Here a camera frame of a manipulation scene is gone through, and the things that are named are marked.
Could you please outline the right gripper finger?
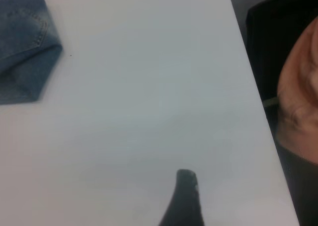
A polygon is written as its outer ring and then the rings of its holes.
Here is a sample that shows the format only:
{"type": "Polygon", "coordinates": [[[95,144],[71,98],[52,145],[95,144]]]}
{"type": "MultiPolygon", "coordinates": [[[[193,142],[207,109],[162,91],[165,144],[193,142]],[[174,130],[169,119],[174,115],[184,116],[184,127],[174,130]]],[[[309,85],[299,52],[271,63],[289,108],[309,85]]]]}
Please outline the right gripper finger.
{"type": "Polygon", "coordinates": [[[188,169],[176,173],[176,184],[160,226],[203,226],[196,174],[188,169]]]}

